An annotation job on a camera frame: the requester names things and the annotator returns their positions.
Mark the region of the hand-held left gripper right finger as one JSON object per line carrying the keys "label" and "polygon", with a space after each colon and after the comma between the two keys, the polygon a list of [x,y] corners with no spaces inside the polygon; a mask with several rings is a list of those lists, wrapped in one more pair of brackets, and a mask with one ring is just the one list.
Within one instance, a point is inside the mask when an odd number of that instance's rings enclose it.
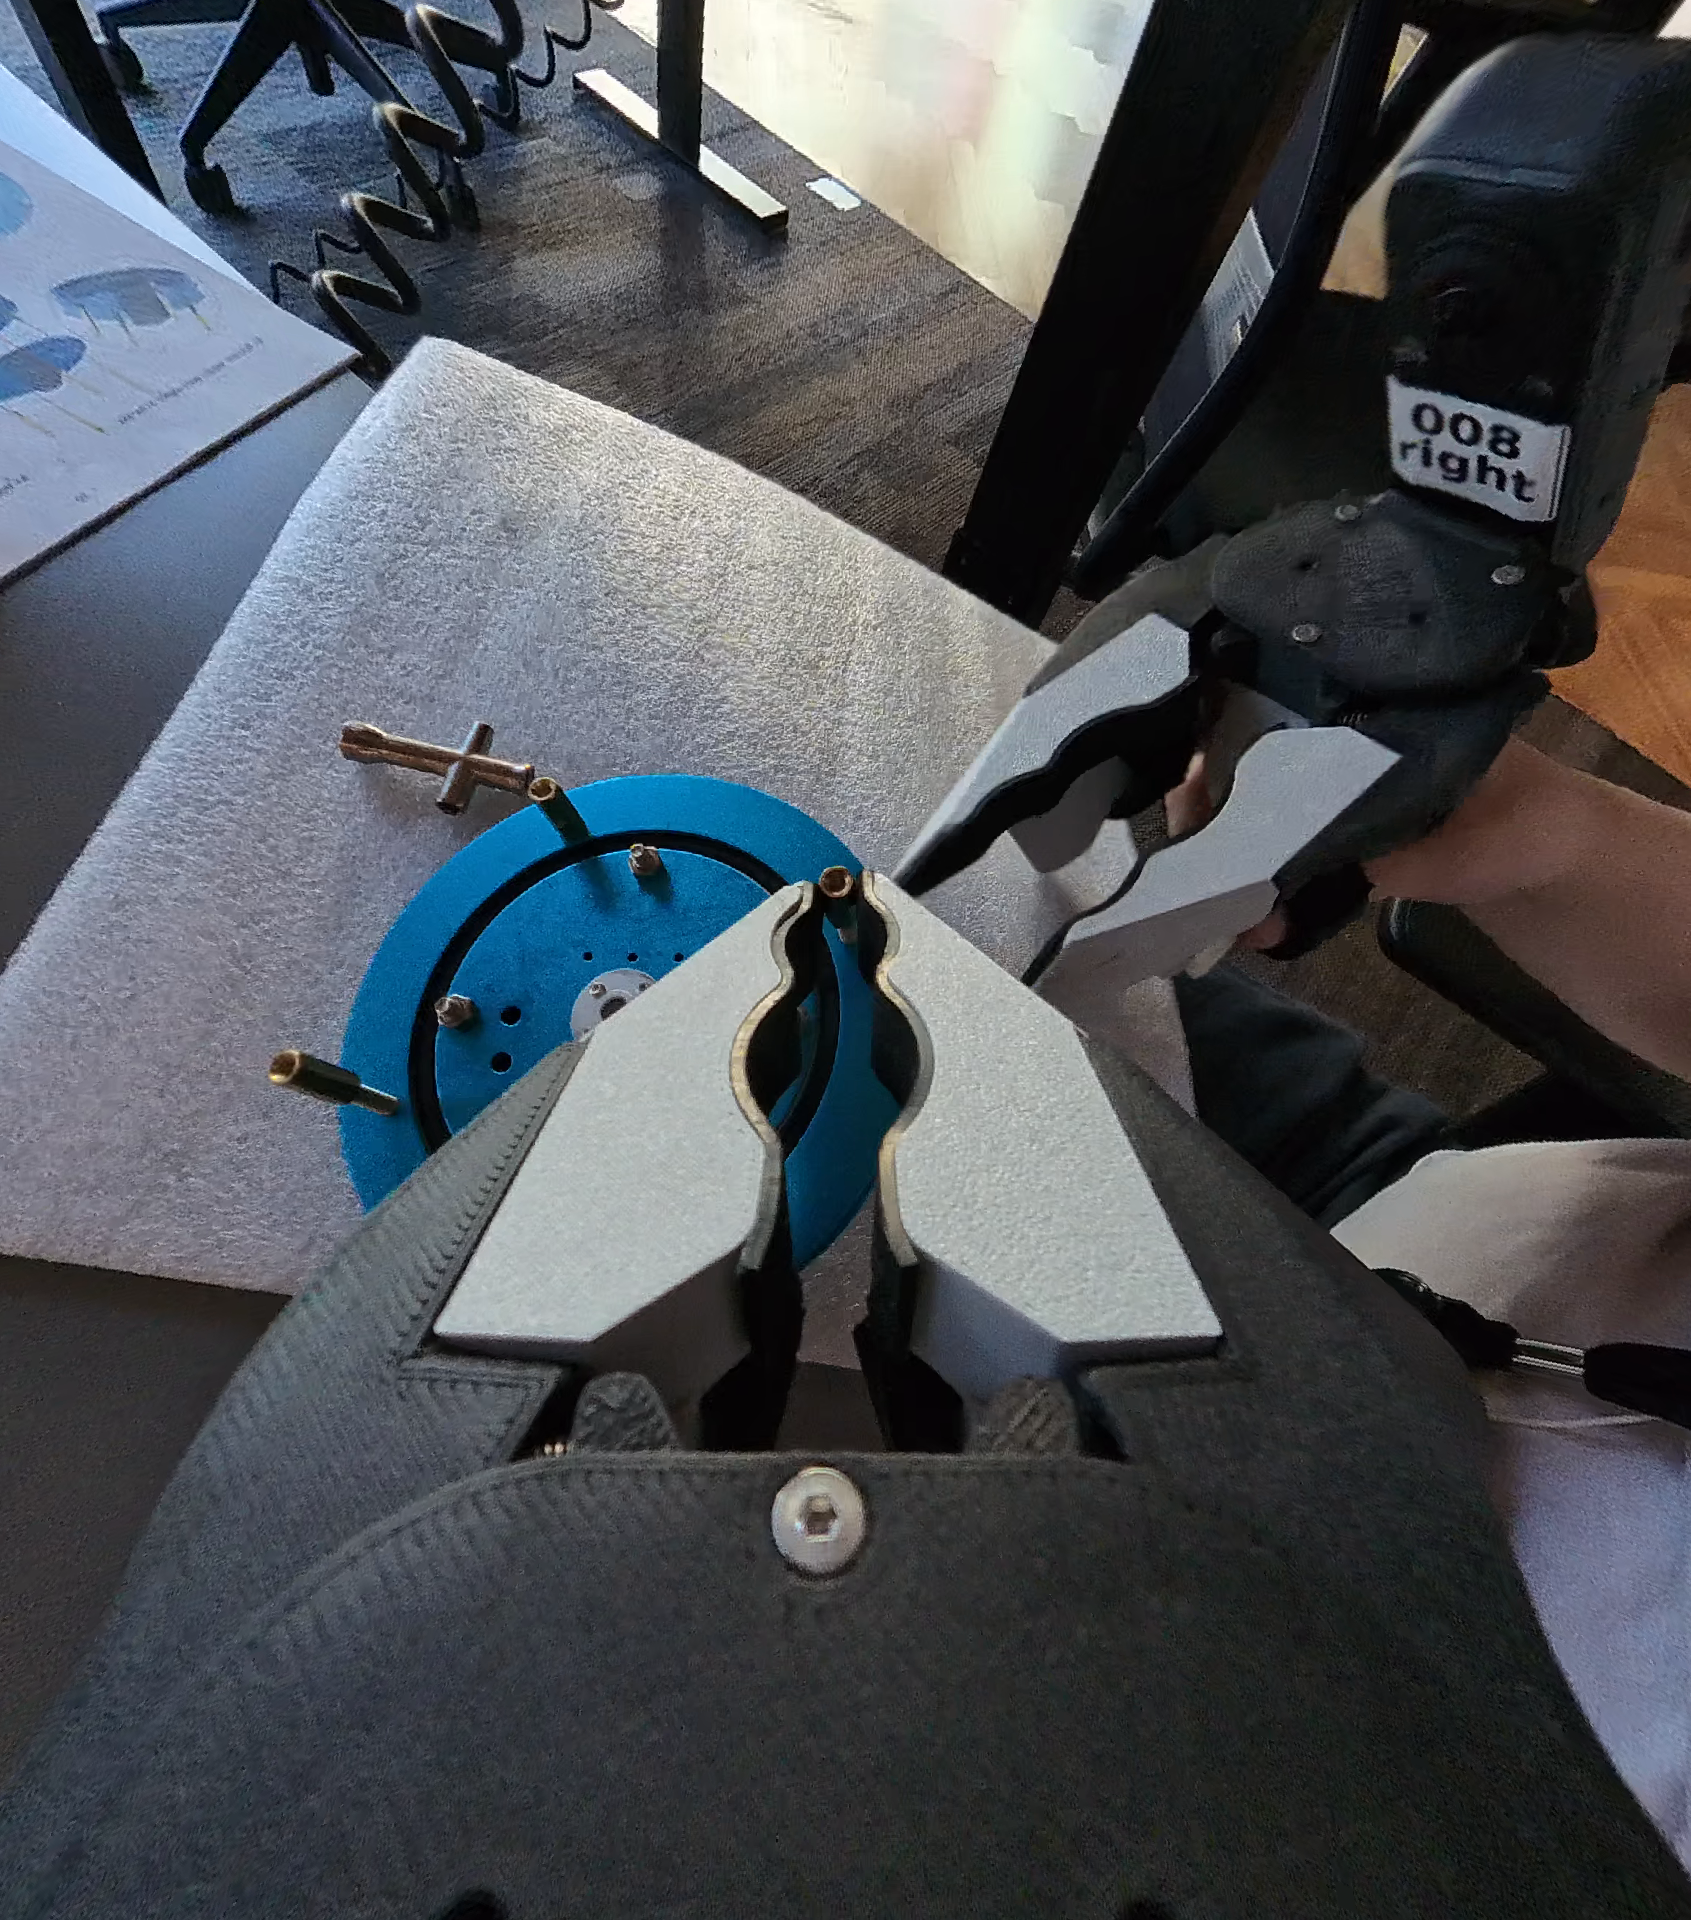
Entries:
{"label": "hand-held left gripper right finger", "polygon": [[1206,1361],[1224,1332],[1086,1036],[864,874],[878,1153],[858,1357],[886,1443],[954,1453],[1018,1380]]}

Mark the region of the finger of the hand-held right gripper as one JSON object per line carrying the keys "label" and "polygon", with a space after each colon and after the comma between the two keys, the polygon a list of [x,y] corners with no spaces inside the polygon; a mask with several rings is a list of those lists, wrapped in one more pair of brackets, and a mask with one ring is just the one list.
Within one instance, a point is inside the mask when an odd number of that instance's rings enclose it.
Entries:
{"label": "finger of the hand-held right gripper", "polygon": [[1242,756],[1228,798],[1190,837],[1134,868],[1030,972],[1034,988],[1126,988],[1224,957],[1262,925],[1280,874],[1396,766],[1348,728],[1268,732]]}
{"label": "finger of the hand-held right gripper", "polygon": [[1012,839],[1036,872],[1088,853],[1110,821],[1148,805],[1194,736],[1194,638],[1146,614],[1084,652],[1062,652],[954,783],[898,865],[928,894]]}

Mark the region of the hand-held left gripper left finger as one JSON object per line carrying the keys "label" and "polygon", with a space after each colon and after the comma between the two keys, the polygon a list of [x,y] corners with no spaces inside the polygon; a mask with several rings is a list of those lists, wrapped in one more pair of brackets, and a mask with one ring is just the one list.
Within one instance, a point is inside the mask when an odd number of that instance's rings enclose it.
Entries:
{"label": "hand-held left gripper left finger", "polygon": [[804,1332],[786,1149],[816,885],[786,885],[588,1045],[444,1309],[450,1348],[636,1374],[764,1451]]}

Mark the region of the blue round base plate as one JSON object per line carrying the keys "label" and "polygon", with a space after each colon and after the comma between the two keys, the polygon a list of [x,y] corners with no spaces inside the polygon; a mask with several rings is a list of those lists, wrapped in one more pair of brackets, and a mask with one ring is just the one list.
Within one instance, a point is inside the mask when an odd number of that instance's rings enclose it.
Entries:
{"label": "blue round base plate", "polygon": [[862,868],[810,814],[732,780],[596,780],[570,806],[574,831],[526,809],[480,835],[380,945],[340,1053],[400,1107],[338,1115],[364,1209],[762,901]]}

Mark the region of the metal socket wrench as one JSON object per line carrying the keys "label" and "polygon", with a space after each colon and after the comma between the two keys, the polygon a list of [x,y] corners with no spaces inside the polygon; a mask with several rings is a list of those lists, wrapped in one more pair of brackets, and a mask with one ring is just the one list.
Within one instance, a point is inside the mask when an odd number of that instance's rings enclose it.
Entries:
{"label": "metal socket wrench", "polygon": [[528,801],[538,771],[530,760],[494,755],[496,728],[480,721],[458,742],[432,742],[384,728],[346,723],[338,735],[338,752],[354,764],[392,766],[438,780],[434,805],[448,816],[462,816],[480,793]]}

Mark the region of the black desk column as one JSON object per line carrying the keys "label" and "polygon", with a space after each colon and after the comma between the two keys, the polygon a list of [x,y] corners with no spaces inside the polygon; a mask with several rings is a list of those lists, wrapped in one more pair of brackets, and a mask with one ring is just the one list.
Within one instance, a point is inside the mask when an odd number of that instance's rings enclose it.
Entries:
{"label": "black desk column", "polygon": [[1150,6],[944,572],[1040,628],[1120,455],[1308,100],[1342,55],[1354,127],[1390,5]]}

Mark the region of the dark grey desk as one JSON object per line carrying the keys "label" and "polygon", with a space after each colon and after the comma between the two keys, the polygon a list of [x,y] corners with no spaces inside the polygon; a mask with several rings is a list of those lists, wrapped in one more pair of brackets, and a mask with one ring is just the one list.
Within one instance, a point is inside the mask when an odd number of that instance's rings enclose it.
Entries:
{"label": "dark grey desk", "polygon": [[[368,397],[338,378],[0,589],[0,972]],[[0,1256],[0,1787],[279,1309]]]}

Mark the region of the black metal desk leg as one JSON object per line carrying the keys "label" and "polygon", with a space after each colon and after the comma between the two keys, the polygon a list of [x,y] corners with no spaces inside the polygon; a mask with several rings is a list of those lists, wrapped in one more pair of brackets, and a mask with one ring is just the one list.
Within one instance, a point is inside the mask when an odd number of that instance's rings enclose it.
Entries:
{"label": "black metal desk leg", "polygon": [[11,3],[69,123],[161,205],[159,174],[81,3]]}
{"label": "black metal desk leg", "polygon": [[602,66],[572,76],[576,95],[664,154],[770,238],[782,238],[788,208],[704,144],[706,3],[658,5],[658,100],[640,99]]}

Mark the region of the person's right hand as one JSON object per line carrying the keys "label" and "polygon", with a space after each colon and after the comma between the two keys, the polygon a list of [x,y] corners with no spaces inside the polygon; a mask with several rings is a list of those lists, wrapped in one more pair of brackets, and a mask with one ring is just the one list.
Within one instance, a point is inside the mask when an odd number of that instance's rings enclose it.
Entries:
{"label": "person's right hand", "polygon": [[1574,877],[1638,795],[1514,739],[1426,837],[1364,863],[1382,901],[1490,906]]}

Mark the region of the person's dark trousers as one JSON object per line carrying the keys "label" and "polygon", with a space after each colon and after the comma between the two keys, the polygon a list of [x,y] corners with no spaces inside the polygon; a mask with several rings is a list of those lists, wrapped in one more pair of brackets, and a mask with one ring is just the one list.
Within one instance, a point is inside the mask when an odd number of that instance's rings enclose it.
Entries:
{"label": "person's dark trousers", "polygon": [[1334,1229],[1446,1146],[1450,1119],[1362,1038],[1232,964],[1176,980],[1198,1119]]}

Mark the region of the white foam sheet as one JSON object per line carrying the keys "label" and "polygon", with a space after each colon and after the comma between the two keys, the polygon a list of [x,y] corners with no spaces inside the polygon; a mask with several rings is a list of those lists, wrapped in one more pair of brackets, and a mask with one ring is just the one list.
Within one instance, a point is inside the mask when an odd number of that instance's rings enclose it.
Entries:
{"label": "white foam sheet", "polygon": [[802,497],[446,343],[378,392],[0,977],[0,1256],[293,1292],[362,1216],[334,1058],[474,826],[344,723],[734,780],[888,872],[1050,640]]}

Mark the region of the printed instruction manual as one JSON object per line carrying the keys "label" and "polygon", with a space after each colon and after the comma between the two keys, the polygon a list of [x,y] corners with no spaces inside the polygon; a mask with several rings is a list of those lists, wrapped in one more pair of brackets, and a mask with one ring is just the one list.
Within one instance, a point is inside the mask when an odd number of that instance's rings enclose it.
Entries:
{"label": "printed instruction manual", "polygon": [[0,142],[0,585],[350,364]]}

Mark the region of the black chair base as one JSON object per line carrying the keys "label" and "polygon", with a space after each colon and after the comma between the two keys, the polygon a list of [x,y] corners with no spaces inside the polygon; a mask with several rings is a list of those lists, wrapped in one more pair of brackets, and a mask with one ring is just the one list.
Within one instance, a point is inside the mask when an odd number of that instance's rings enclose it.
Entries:
{"label": "black chair base", "polygon": [[299,52],[315,92],[334,92],[334,69],[344,69],[380,105],[410,100],[370,50],[384,43],[418,52],[420,31],[412,18],[424,15],[438,35],[442,58],[498,75],[510,57],[502,43],[452,15],[422,5],[390,3],[117,3],[97,6],[101,52],[113,79],[127,89],[143,89],[139,55],[125,33],[139,29],[197,29],[235,25],[235,37],[199,96],[181,137],[187,163],[187,190],[211,216],[237,212],[235,189],[219,165],[209,165],[209,146],[235,119],[239,106],[261,86],[273,69]]}

